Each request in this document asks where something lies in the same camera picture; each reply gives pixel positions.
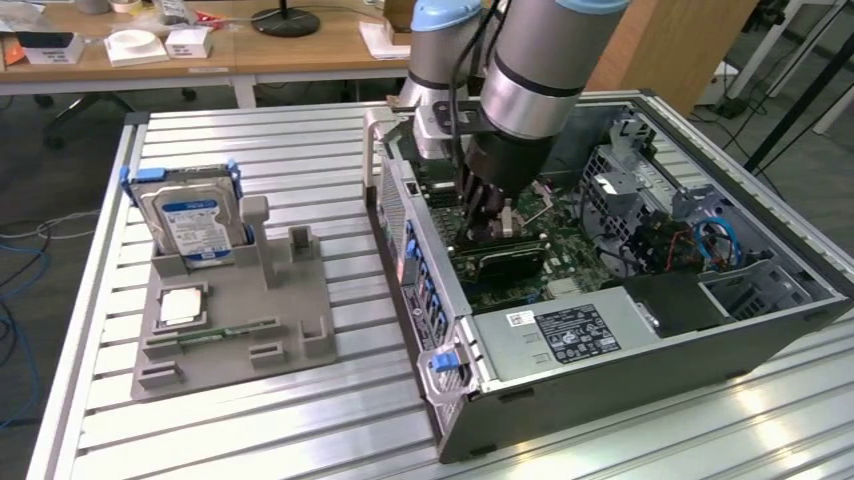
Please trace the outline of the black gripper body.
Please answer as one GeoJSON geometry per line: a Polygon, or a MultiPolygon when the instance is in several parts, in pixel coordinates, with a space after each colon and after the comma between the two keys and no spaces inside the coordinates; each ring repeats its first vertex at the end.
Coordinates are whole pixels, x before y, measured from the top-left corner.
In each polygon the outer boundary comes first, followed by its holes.
{"type": "Polygon", "coordinates": [[[503,133],[477,133],[465,157],[471,184],[518,195],[539,175],[554,143],[554,136],[525,140],[503,133]]]}

